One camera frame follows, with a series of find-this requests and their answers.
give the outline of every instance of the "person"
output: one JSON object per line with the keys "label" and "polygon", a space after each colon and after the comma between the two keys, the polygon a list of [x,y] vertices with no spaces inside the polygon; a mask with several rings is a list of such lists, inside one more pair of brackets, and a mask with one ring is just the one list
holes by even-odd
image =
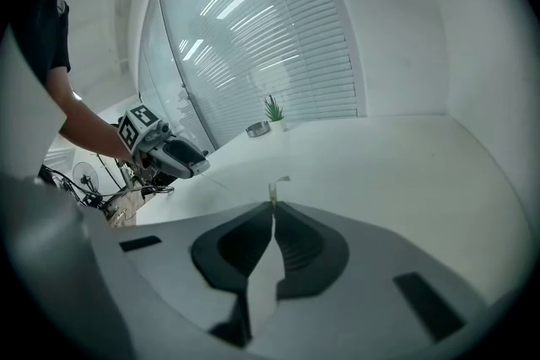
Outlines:
{"label": "person", "polygon": [[68,15],[69,6],[63,0],[17,0],[10,24],[34,74],[67,116],[60,134],[89,151],[131,160],[116,128],[73,94],[68,80]]}

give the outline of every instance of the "metal bowl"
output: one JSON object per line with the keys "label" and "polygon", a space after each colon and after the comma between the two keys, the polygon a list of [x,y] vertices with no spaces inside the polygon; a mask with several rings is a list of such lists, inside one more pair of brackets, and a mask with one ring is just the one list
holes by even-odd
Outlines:
{"label": "metal bowl", "polygon": [[267,121],[259,121],[246,128],[249,137],[260,137],[270,131],[270,125]]}

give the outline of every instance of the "white table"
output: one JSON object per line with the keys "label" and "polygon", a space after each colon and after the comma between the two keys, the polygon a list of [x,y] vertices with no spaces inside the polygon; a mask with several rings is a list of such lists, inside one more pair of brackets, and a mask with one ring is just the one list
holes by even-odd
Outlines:
{"label": "white table", "polygon": [[209,156],[205,176],[138,211],[138,224],[193,218],[278,199],[389,228],[471,283],[491,304],[517,287],[533,244],[510,184],[448,116],[314,121],[259,138],[245,133]]}

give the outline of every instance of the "window blinds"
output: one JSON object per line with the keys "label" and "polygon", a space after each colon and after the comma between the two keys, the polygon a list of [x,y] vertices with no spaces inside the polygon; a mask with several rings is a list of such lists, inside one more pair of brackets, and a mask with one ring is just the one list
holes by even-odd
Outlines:
{"label": "window blinds", "polygon": [[263,120],[357,115],[347,41],[332,0],[160,0],[176,64],[219,146]]}

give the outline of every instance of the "black rubber pad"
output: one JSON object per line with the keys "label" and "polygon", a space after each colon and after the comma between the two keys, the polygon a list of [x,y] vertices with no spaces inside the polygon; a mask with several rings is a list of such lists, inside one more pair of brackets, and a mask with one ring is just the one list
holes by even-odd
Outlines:
{"label": "black rubber pad", "polygon": [[393,280],[434,341],[443,340],[465,325],[450,305],[418,273],[406,273]]}
{"label": "black rubber pad", "polygon": [[347,241],[335,229],[282,202],[276,206],[274,217],[275,238],[285,266],[285,278],[278,283],[278,299],[322,293],[347,265]]}
{"label": "black rubber pad", "polygon": [[271,238],[272,205],[265,202],[201,234],[193,243],[192,260],[212,287],[241,294]]}
{"label": "black rubber pad", "polygon": [[150,235],[148,237],[141,237],[140,239],[120,242],[120,247],[124,252],[130,252],[132,250],[147,248],[148,246],[158,243],[161,243],[161,240],[154,235]]}
{"label": "black rubber pad", "polygon": [[209,333],[240,348],[248,344],[251,340],[251,327],[245,294],[236,297],[229,319],[214,326]]}

